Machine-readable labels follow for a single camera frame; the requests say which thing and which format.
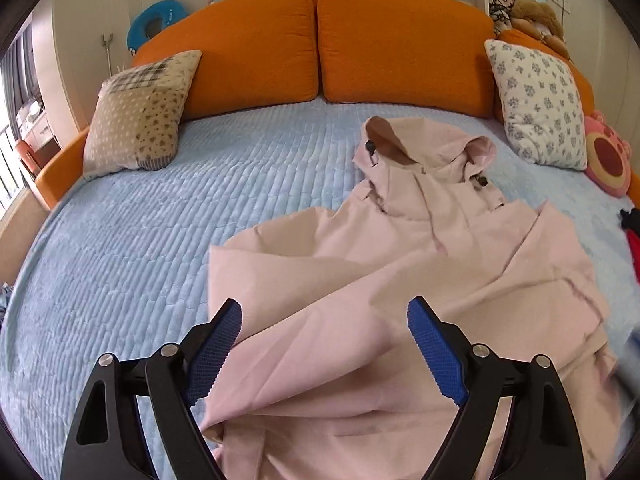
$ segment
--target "metal screw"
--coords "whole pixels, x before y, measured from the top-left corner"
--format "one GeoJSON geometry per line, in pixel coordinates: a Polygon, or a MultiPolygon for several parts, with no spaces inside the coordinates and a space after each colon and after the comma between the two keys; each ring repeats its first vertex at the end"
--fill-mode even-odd
{"type": "Polygon", "coordinates": [[[542,368],[549,368],[551,366],[551,359],[546,355],[539,355],[536,357],[536,363],[542,368]]]}
{"type": "Polygon", "coordinates": [[[98,358],[98,364],[100,366],[109,366],[111,363],[113,363],[113,356],[111,354],[102,354],[98,358]]]}
{"type": "Polygon", "coordinates": [[[474,354],[478,357],[489,357],[489,349],[484,345],[474,345],[474,354]]]}
{"type": "Polygon", "coordinates": [[[174,343],[169,343],[168,345],[164,345],[160,349],[160,355],[163,357],[173,357],[178,353],[178,345],[174,343]]]}

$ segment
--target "beige patterned pillow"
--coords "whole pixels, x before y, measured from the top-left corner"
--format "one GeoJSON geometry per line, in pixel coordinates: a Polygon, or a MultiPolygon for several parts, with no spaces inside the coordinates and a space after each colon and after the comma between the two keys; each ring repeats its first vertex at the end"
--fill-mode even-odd
{"type": "Polygon", "coordinates": [[[125,70],[107,79],[84,147],[86,178],[130,170],[160,170],[178,150],[178,124],[199,50],[125,70]]]}

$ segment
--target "white pillow with blue flowers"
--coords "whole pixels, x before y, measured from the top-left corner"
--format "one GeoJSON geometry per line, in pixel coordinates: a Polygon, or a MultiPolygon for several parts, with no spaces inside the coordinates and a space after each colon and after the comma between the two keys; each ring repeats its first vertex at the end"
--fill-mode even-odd
{"type": "Polygon", "coordinates": [[[584,115],[574,76],[562,60],[503,41],[484,42],[498,84],[504,129],[527,162],[584,170],[584,115]]]}

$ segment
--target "light blue bedspread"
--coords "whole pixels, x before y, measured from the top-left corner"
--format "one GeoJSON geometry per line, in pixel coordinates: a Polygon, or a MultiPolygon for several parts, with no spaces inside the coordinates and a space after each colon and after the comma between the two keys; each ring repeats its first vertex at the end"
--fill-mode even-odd
{"type": "MultiPolygon", "coordinates": [[[[97,357],[151,355],[207,320],[210,244],[310,206],[338,208],[362,175],[351,163],[372,115],[425,116],[498,145],[487,171],[509,200],[551,202],[575,220],[612,307],[620,352],[640,321],[640,288],[617,212],[583,174],[530,166],[494,121],[400,105],[315,101],[186,124],[176,159],[77,184],[47,219],[18,278],[0,333],[0,404],[46,480],[58,478],[76,402],[97,357]]],[[[196,417],[201,406],[196,406],[196,417]]],[[[148,402],[141,412],[162,479],[173,477],[148,402]]]]}

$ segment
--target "teddy bear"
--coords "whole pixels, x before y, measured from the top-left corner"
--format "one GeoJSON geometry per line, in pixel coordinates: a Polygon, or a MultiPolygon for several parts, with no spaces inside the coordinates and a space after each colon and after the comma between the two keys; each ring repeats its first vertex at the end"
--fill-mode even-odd
{"type": "Polygon", "coordinates": [[[584,173],[602,190],[620,198],[631,183],[631,146],[607,126],[602,112],[584,118],[587,169],[584,173]]]}
{"type": "Polygon", "coordinates": [[[511,9],[511,27],[541,41],[565,59],[571,59],[563,41],[564,28],[549,4],[517,0],[511,9]]]}

